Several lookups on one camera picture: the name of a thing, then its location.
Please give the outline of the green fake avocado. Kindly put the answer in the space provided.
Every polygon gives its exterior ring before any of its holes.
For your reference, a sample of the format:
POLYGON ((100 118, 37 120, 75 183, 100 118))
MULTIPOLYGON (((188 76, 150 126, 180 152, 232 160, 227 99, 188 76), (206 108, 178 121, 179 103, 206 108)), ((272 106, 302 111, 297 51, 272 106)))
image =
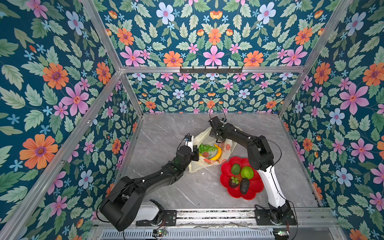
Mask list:
POLYGON ((234 176, 238 176, 241 173, 241 165, 239 164, 233 164, 231 167, 231 173, 234 176))

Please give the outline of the green fake lime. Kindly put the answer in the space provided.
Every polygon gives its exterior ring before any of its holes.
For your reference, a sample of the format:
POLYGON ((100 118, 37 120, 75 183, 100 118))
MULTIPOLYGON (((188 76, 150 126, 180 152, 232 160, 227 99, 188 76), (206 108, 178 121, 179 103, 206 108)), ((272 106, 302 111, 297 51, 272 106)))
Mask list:
POLYGON ((251 180, 255 176, 253 168, 245 166, 241 169, 240 175, 243 179, 251 180))

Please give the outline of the dark fake mangosteen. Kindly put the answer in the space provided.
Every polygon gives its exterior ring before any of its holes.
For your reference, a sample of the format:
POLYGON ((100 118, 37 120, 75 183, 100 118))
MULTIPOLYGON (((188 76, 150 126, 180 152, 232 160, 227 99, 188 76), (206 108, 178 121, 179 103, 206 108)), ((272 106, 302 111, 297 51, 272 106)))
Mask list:
POLYGON ((236 177, 231 177, 229 180, 229 187, 235 189, 239 186, 239 180, 236 177))

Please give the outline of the dark purple fake avocado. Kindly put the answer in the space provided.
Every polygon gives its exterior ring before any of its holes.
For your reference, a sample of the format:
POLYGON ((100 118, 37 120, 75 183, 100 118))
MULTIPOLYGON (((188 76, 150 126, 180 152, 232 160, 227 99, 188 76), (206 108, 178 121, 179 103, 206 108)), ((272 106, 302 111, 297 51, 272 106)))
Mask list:
POLYGON ((246 195, 250 188, 250 180, 247 178, 243 178, 240 183, 240 192, 242 195, 246 195))

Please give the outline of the red flower-shaped plastic plate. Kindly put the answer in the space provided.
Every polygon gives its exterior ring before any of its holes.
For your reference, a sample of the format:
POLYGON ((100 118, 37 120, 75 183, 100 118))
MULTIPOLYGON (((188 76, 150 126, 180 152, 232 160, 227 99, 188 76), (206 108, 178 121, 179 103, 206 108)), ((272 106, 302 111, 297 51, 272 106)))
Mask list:
POLYGON ((242 195, 240 192, 240 183, 241 183, 243 178, 241 177, 240 174, 238 176, 232 175, 231 167, 233 164, 239 164, 239 165, 241 165, 241 168, 243 168, 245 166, 251 167, 248 159, 240 158, 240 157, 232 157, 228 162, 225 162, 221 166, 220 182, 221 182, 222 186, 227 189, 229 195, 232 198, 235 198, 235 199, 242 198, 242 199, 245 199, 248 201, 253 200, 258 193, 261 193, 264 190, 264 184, 263 184, 263 181, 262 181, 259 173, 253 169, 255 172, 255 176, 250 180, 249 191, 246 195, 242 195), (235 189, 231 189, 229 187, 229 180, 231 177, 236 177, 239 180, 239 186, 235 189))

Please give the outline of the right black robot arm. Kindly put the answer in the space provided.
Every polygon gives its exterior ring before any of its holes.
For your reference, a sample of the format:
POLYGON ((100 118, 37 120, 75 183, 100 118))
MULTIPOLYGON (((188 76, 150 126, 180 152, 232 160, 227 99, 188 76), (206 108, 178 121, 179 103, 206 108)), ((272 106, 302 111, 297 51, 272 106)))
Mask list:
POLYGON ((209 120, 210 136, 219 141, 232 140, 247 150, 249 163, 263 181, 269 200, 271 222, 279 225, 294 215, 290 202, 285 198, 275 173, 274 155, 264 136, 247 134, 218 117, 209 120))

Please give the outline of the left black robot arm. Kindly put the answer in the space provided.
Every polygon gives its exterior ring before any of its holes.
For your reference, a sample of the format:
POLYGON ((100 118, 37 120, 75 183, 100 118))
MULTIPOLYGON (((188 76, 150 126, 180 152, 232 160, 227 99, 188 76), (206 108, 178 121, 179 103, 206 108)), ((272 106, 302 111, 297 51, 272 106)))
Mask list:
POLYGON ((130 179, 121 178, 99 205, 100 213, 119 232, 132 223, 147 222, 153 226, 162 224, 165 210, 155 200, 144 202, 150 193, 176 183, 192 161, 199 160, 199 148, 181 146, 172 161, 148 176, 130 179))

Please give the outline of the green fake grapes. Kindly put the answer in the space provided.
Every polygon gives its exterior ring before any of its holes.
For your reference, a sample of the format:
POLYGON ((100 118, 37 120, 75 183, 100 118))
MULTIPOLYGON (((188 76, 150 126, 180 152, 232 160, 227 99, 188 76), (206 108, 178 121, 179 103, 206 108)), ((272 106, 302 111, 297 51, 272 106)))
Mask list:
POLYGON ((204 144, 201 144, 199 146, 199 152, 200 154, 203 154, 205 152, 209 153, 209 152, 215 152, 217 151, 216 147, 215 146, 212 146, 212 145, 204 145, 204 144))

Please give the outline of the yellow fake banana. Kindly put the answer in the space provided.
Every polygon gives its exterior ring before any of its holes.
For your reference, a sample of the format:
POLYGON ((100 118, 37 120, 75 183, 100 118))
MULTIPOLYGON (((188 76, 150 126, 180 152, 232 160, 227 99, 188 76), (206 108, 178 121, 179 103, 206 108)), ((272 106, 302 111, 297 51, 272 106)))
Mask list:
POLYGON ((221 157, 221 155, 222 155, 222 149, 218 146, 218 145, 214 145, 215 147, 216 147, 216 149, 217 149, 217 154, 214 156, 214 157, 212 157, 212 158, 210 158, 210 160, 211 161, 218 161, 219 160, 219 158, 221 157))

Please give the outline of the white vent grille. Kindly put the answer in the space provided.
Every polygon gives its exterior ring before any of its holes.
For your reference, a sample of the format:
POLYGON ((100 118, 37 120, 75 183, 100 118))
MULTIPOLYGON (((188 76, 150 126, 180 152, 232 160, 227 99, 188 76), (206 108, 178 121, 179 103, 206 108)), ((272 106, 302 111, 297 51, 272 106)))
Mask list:
POLYGON ((104 230, 102 240, 273 240, 272 230, 252 229, 128 229, 104 230))

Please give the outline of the black hook rail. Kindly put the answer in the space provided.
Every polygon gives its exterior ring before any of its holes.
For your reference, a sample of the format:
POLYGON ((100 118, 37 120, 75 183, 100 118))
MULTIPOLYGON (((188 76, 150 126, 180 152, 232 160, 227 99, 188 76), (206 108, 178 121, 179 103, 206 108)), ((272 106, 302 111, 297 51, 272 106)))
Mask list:
POLYGON ((237 74, 243 72, 243 67, 180 67, 181 74, 237 74))

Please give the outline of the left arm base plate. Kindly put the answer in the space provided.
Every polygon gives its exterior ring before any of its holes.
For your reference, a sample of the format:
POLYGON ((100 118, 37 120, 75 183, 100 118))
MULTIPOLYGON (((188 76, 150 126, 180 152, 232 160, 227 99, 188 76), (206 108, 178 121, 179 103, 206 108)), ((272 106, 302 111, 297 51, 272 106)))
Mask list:
POLYGON ((137 227, 174 227, 177 222, 177 213, 176 210, 159 211, 154 219, 136 221, 135 224, 137 227))

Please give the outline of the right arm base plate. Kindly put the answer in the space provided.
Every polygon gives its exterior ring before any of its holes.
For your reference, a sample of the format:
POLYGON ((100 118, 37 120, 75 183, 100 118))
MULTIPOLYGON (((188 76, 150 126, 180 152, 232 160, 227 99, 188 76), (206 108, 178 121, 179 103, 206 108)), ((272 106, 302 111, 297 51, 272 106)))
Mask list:
POLYGON ((254 213, 258 226, 295 226, 298 223, 292 210, 281 214, 276 210, 256 209, 254 213))

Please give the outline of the aluminium front rail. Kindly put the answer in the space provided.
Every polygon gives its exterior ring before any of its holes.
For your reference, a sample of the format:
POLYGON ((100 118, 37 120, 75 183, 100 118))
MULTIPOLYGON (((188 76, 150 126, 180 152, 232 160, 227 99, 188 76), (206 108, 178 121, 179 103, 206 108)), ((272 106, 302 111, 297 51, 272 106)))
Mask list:
POLYGON ((167 227, 304 227, 332 228, 340 224, 330 208, 296 208, 281 223, 272 222, 268 210, 258 208, 175 209, 164 211, 167 227))

